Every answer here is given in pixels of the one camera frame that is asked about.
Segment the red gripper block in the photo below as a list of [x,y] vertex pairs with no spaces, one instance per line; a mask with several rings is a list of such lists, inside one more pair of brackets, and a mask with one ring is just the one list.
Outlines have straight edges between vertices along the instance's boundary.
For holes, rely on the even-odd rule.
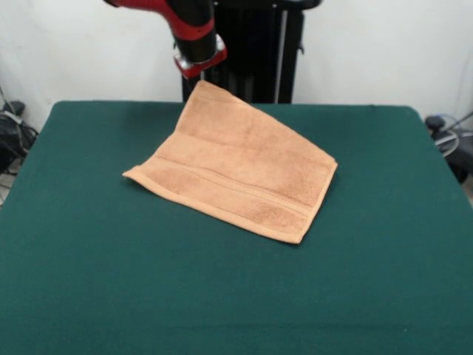
[[220,35],[216,35],[216,48],[216,52],[210,59],[204,62],[191,62],[180,52],[178,47],[175,47],[174,63],[184,78],[195,78],[201,72],[220,64],[227,58],[228,51]]

